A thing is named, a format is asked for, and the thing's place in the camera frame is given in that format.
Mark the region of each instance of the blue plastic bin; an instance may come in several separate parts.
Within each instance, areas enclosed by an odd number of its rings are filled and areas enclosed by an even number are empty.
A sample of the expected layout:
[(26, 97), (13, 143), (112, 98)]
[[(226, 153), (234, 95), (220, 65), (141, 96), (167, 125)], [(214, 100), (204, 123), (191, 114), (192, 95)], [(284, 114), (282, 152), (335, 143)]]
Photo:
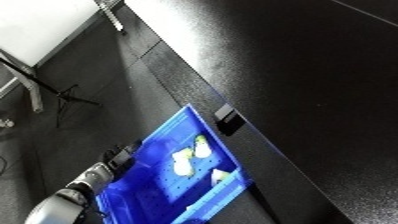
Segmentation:
[[(213, 153), (192, 158), (192, 177), (174, 173), (172, 154), (206, 136)], [(204, 223), (245, 190), (252, 180), (199, 114), (187, 105), (143, 141), (135, 166), (96, 200), (105, 224)], [(216, 168), (231, 174), (211, 186)]]

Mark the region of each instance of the cable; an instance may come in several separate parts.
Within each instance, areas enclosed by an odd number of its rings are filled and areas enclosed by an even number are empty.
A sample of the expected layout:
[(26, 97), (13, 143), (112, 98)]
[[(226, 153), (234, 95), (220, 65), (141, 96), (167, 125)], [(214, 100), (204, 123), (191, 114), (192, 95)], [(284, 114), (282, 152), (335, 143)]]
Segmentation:
[(4, 157), (0, 156), (0, 160), (3, 161), (3, 166), (0, 169), (0, 177), (6, 172), (8, 162)]

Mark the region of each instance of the tripod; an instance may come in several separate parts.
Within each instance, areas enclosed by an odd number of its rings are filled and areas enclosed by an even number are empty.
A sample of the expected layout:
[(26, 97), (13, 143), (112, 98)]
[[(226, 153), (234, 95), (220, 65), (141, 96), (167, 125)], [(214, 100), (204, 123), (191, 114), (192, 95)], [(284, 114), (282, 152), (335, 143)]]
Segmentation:
[(72, 96), (73, 89), (78, 86), (76, 84), (69, 87), (68, 89), (66, 89), (64, 91), (58, 91), (58, 90), (54, 89), (53, 87), (47, 85), (46, 83), (40, 81), (33, 75), (28, 74), (27, 72), (23, 71), (22, 69), (18, 68), (14, 64), (8, 62), (7, 60), (5, 60), (1, 57), (0, 57), (0, 62), (7, 65), (8, 67), (14, 69), (15, 71), (21, 73), (27, 79), (32, 80), (33, 82), (37, 83), (40, 87), (43, 87), (44, 89), (48, 90), (49, 92), (51, 92), (58, 98), (57, 123), (56, 123), (57, 128), (59, 128), (59, 126), (60, 126), (60, 122), (62, 120), (62, 115), (64, 114), (65, 110), (67, 109), (67, 106), (69, 103), (79, 102), (79, 103), (86, 103), (86, 104), (91, 104), (91, 105), (95, 105), (95, 106), (102, 106), (102, 104), (100, 104), (100, 103)]

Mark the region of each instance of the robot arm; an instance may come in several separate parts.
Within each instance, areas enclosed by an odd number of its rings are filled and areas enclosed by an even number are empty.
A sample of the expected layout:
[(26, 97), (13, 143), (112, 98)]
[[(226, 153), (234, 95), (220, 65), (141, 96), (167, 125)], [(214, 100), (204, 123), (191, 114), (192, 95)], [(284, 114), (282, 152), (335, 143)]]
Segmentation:
[(134, 165), (131, 154), (140, 146), (106, 151), (94, 164), (64, 189), (57, 191), (29, 214), (25, 224), (78, 224), (86, 217), (87, 209), (110, 183), (120, 179)]

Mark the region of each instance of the yellow object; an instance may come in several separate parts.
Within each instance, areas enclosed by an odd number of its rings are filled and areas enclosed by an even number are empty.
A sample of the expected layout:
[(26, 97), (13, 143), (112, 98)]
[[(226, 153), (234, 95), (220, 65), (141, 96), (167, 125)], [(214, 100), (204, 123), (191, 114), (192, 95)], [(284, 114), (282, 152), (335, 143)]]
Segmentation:
[(195, 138), (195, 156), (198, 158), (207, 158), (211, 155), (209, 143), (204, 135), (198, 135)]

